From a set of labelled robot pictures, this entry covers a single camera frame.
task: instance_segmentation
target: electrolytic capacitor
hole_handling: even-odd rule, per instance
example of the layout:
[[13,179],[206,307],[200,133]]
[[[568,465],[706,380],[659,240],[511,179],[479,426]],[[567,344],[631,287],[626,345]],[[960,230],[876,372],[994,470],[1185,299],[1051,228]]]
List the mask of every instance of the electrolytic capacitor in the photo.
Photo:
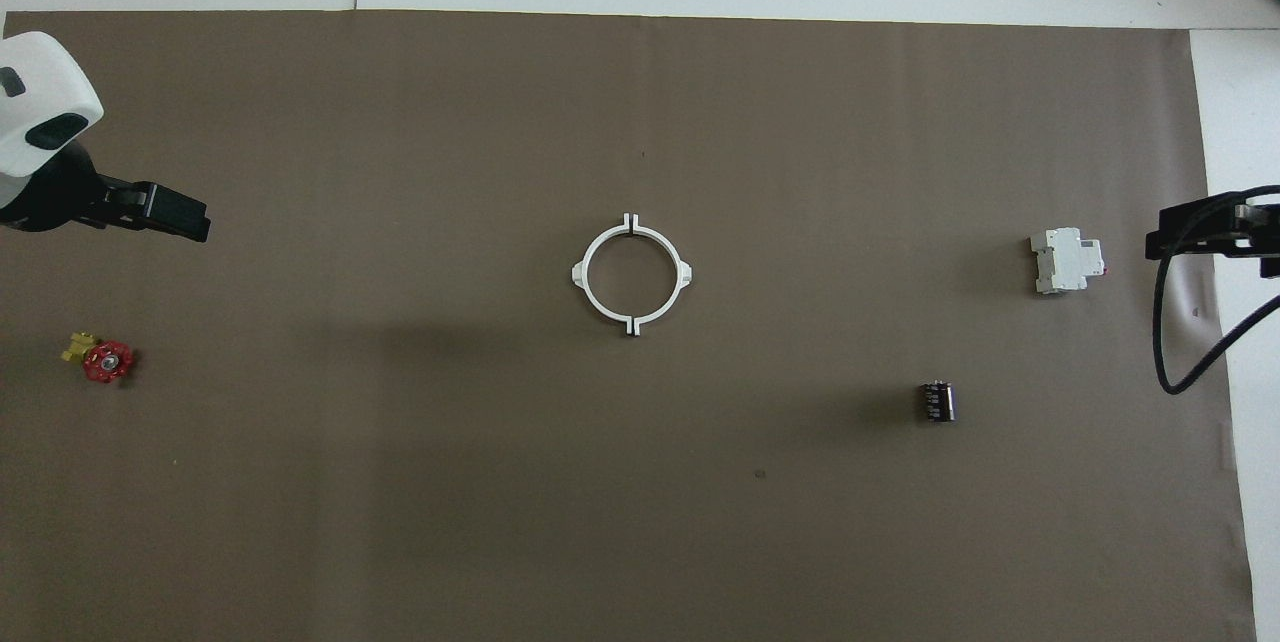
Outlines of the electrolytic capacitor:
[[920,390],[924,393],[924,417],[929,422],[955,422],[956,404],[951,382],[934,379],[933,382],[920,384]]

